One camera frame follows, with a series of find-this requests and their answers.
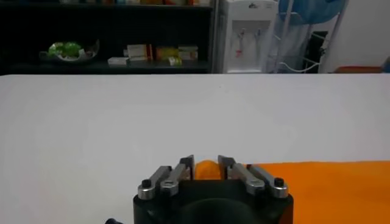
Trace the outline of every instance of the white table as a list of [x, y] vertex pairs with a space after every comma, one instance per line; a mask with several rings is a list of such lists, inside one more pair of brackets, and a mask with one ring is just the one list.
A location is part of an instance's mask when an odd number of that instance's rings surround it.
[[0, 77], [0, 222], [132, 223], [159, 165], [390, 159], [388, 75]]

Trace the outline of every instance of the shelf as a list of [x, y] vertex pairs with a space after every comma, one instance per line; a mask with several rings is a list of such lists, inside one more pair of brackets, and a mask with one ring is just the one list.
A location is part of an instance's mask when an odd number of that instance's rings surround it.
[[206, 61], [183, 61], [181, 66], [170, 66], [168, 62], [135, 61], [128, 66], [110, 66], [107, 61], [96, 61], [85, 65], [39, 65], [17, 63], [4, 68], [4, 74], [206, 74]]
[[61, 9], [128, 9], [128, 10], [213, 10], [210, 6], [193, 5], [126, 5], [126, 4], [89, 4], [60, 2], [0, 2], [0, 8], [61, 8]]

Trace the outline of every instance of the blue cover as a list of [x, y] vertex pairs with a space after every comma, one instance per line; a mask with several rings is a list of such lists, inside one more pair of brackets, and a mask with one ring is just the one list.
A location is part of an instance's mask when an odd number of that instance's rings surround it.
[[[289, 0], [279, 1], [279, 16], [285, 20]], [[343, 8], [346, 0], [295, 0], [291, 15], [291, 25], [325, 23], [335, 17]]]

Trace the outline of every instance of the orange cloth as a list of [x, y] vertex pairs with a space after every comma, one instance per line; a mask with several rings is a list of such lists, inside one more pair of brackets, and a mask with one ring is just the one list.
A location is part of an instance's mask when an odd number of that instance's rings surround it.
[[[260, 166], [286, 180], [296, 224], [389, 223], [390, 161]], [[218, 165], [197, 164], [195, 179], [219, 179]]]

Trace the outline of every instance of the water dispenser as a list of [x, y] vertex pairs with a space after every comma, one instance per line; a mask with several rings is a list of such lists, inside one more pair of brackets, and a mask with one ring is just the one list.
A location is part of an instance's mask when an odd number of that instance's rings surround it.
[[277, 1], [221, 0], [219, 11], [217, 72], [266, 72]]

